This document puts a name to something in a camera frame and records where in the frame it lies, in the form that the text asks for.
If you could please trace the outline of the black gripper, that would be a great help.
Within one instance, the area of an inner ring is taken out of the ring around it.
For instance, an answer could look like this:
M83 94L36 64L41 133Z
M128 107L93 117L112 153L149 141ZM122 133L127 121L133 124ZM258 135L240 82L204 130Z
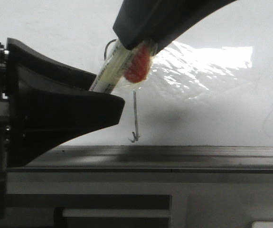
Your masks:
M50 59L21 41L0 43L0 102L9 98L8 166L21 167L48 150L119 123L121 97L91 92L95 75ZM5 214L5 123L0 109L0 219Z

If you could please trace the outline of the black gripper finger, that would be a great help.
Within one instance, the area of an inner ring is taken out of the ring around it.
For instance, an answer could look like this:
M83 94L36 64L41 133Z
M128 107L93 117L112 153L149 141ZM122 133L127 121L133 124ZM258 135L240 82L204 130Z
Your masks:
M199 21L233 0L125 0L113 25L123 46L132 50L146 39L163 50Z

